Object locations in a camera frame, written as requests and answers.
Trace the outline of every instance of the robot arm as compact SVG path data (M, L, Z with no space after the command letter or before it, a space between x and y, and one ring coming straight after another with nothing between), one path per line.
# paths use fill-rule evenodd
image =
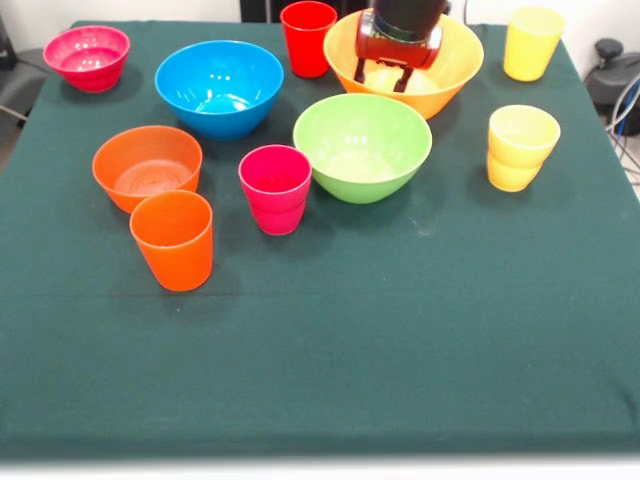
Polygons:
M428 68L442 44L437 26L446 0L375 0L361 13L356 37L355 80L364 83L367 60L400 67L404 74L394 91L404 92L415 68Z

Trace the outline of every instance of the bowl rim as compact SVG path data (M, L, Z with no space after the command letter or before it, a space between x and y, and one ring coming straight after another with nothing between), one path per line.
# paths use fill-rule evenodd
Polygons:
M378 181L358 181L358 180L345 180L339 176L335 176L335 175L330 175L328 174L326 171L323 171L323 169L318 168L315 166L314 161L313 161L313 157L305 152L300 146L299 146L299 142L296 141L296 139L298 138L298 132L299 129L301 128L300 125L302 123L302 121L304 120L304 117L307 115L307 113L311 112L312 110L316 109L316 108L320 108L323 104L325 103L330 103L330 102L336 102L336 101L342 101L343 99L349 99L349 98L355 98L355 97L368 97L370 98L372 101L381 101L381 102L387 102L389 103L389 107L390 108L400 108L400 109L404 109L408 112L410 112L411 115L414 116L414 118L419 121L420 123L422 123L424 125L424 129L425 129L425 133L426 133L426 137L427 137L427 142L426 142L426 147L425 147L425 151L424 154L422 155L422 159L419 162L416 162L415 164L412 164L409 168L405 169L402 171L402 173L398 173L396 175L393 176L393 178L389 178L386 180L378 180ZM315 172L321 173L322 175L331 178L333 180L338 180L340 182L345 182L345 183L349 183L349 184L354 184L354 185L382 185L388 182L393 182L396 181L402 177L405 177L407 175L410 175L412 173L414 173L415 171L418 170L418 168L420 168L422 166L422 164L424 162L426 162L427 157L429 156L429 154L431 153L431 150L433 148L433 133L431 132L431 127L429 126L429 123L424 119L424 117L413 107L410 107L409 105L399 101L399 100L395 100L393 98L390 97L385 97L382 95L376 95L374 93L340 93L338 95L333 95L331 97L327 97L324 98L312 105L310 105L309 107L307 107L298 117L298 119L296 120L295 125L293 126L293 143L295 145L295 148L297 148L298 150L300 150L302 153L304 153L304 155L306 155L306 157L309 159L309 162L311 162L311 167Z
M86 29L98 29L98 30L108 30L111 31L113 33L116 33L117 35L119 35L121 38L124 38L125 41L125 48L122 52L120 52L120 55L118 55L118 57L115 60L112 60L108 63L105 63L104 65L99 66L98 68L92 68L91 70L82 70L82 71L78 71L78 70L74 70L71 68L62 68L59 67L57 65L55 65L49 58L48 56L50 55L50 50L53 46L53 43L56 40L59 40L61 38L66 37L67 35L69 35L70 33L73 32L77 32L80 30L86 30ZM74 74L83 74L83 73L90 73L90 72L96 72L99 70L102 70L104 68L110 67L111 65L114 65L120 61L122 61L124 58L127 57L127 55L129 55L129 51L131 50L131 39L129 38L129 36L124 33L122 30L120 30L119 28L116 27L111 27L109 25L99 25L99 24L91 24L91 25L81 25L79 27L73 27L73 28L69 28L67 30L64 30L62 32L60 32L58 35L56 35L55 37L53 37L51 40L49 40L49 42L47 43L47 45L42 49L42 59L44 60L44 62L53 70L55 70L56 72L60 72L60 73L74 73Z
M184 53L187 50L190 50L192 48L196 48L202 45L222 45L222 44L231 44L231 45L242 45L242 46L246 46L246 47L250 47L250 48L254 48L264 54L267 55L267 57L270 57L275 64L279 67L278 68L278 72L279 72L279 79L277 82L277 86L274 88L273 92L266 96L264 99L262 99L259 102L256 102L254 104L251 104L248 108L244 109L244 110L240 110L240 111L235 111L235 112L196 112L194 110L190 110L188 108L184 108L181 105L178 105L175 102L172 102L171 100L169 100L167 98L167 96L162 92L162 90L160 89L160 87L158 86L158 75L160 74L160 71L162 70L162 68L167 64L167 62L172 59L173 57ZM162 100L164 100L168 105L170 105L173 108L176 108L180 111L186 112L186 113L192 113L195 115L205 115L205 116L226 116L226 115L237 115L239 113L243 113L243 112L248 112L250 110L253 110L269 101L271 101L273 99L273 97L275 97L278 92L282 89L282 85L284 84L284 67L282 66L282 62L280 62L280 60L278 60L278 57L276 57L273 53L271 53L269 50L267 50L264 47L261 47L260 45L256 45L255 43L250 43L250 42L243 42L240 40L207 40L204 42L198 42L198 43L192 43L190 45L187 45L185 47L180 48L179 50L176 50L175 52L173 52L171 55L167 56L158 66L158 68L156 69L156 73L154 75L153 78L153 83L156 87L156 92L158 93L158 95L160 95L160 97L162 98Z
M194 171L191 173L191 175L189 175L189 178L187 178L184 182L182 182L180 185L176 186L173 190L179 190L181 189L185 184L189 183L191 180L193 180L193 178L197 175L200 174L200 171L202 170L202 162L203 162L203 152L202 152L202 146L200 145L200 143L195 139L195 137L191 134L189 134L188 132L185 132L184 130L177 128L177 127L172 127L170 125L141 125L139 127L133 127L133 128L129 128L127 130L123 130L119 133L116 133L115 135L109 137L107 140L105 140L100 147L98 148L98 150L96 150L96 153L93 155L93 160L91 161L91 173L93 174L93 178L96 181L96 183L98 185L100 185L102 187L102 189L105 192L109 192L109 193L114 193L116 195L121 195L124 197L128 197L128 198L147 198L151 195L157 195L158 193L164 193L164 192L157 192L157 193L128 193L128 192L123 192L122 190L117 190L107 184L105 184L105 182L102 180L102 178L96 173L96 164L98 163L98 157L100 156L100 154L102 153L102 151L107 147L108 144L110 144L111 142L117 140L118 138L127 136L127 135L131 135L132 133L135 132L139 132L141 130L169 130L169 131L173 131L174 133L180 133L181 136L188 140L189 143L195 145L197 147L197 151L198 151L198 165L196 166L196 168L194 169Z
M346 21L348 18L355 16L355 15L360 15L362 12L368 11L368 10L372 10L372 9L364 9L364 10L360 10L358 12L354 12L351 13L345 17L342 17L341 19L339 19L332 27L331 29L327 32L327 35L324 37L324 42L322 44L322 50L324 52L324 56L327 59L327 62L329 63L329 66L331 67L331 70L333 70L333 72L335 73L335 75L337 75L338 77L344 77L346 79L349 79L350 81L354 81L353 78L346 76L344 73L342 73L341 70L338 70L338 68L335 66L334 62L331 60L331 57L329 56L327 50L328 50L328 44L329 44L329 37L331 36L331 31L336 28L338 25L340 25L340 23L342 23L343 21ZM464 79L462 79L459 82L453 83L451 85L448 85L446 88L440 88L435 92L431 92L431 93L407 93L407 92L383 92L381 90L377 90L377 89L373 89L371 87L367 87L365 85L363 85L363 87L369 89L371 92L376 92L379 95L393 95L394 97L398 97L398 98L419 98L419 97L425 97L425 96L431 96L431 95L440 95L442 93L446 93L446 92L451 92L451 91L455 91L457 89L459 89L460 87L464 86L467 82L469 82L473 77L475 77L478 72L480 71L480 69L482 68L482 65L484 64L484 57L485 57L485 53L484 53L484 46L482 45L482 42L480 41L480 39L478 38L478 36L475 34L475 32L473 30L471 30L467 25L465 25L464 23L461 23L453 18L451 18L449 15L445 15L442 14L440 15L440 20L441 21L443 18L445 18L445 22L451 22L454 24L459 25L460 27L462 27L464 30L467 30L468 33L471 34L471 37L473 38L473 42L480 48L480 56L478 59L478 65L476 68L473 69L473 71L465 76Z

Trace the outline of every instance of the white wall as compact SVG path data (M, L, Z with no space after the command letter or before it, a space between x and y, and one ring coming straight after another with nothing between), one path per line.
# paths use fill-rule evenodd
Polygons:
M464 0L453 0L462 18ZM564 41L581 75L595 65L593 44L605 36L640 51L640 0L469 0L470 23L507 23L519 5L546 5L567 21ZM17 50L42 47L76 20L240 21L238 0L0 0L0 12Z
M453 0L452 15L462 18L464 0ZM566 20L563 40L584 77L597 63L595 42L603 37L620 40L626 51L640 51L640 0L469 0L469 23L506 24L521 5L556 9Z
M43 47L77 20L240 21L238 0L0 0L16 51Z

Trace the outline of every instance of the green bowl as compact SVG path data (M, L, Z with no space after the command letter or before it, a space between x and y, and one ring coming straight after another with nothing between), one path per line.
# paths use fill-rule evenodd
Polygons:
M402 102L348 93L305 110L293 142L313 167L313 178L349 203L373 203L404 186L431 151L424 118Z

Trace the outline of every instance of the yellow bowl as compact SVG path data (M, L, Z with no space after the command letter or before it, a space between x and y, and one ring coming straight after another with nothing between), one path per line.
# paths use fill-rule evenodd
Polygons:
M338 80L349 93L374 93L394 98L416 109L424 118L436 115L482 67L484 50L478 37L462 23L441 15L442 47L429 69L417 69L404 93L393 87L402 69L367 61L364 85L353 76L358 64L356 31L361 12L337 22L324 40L324 53Z

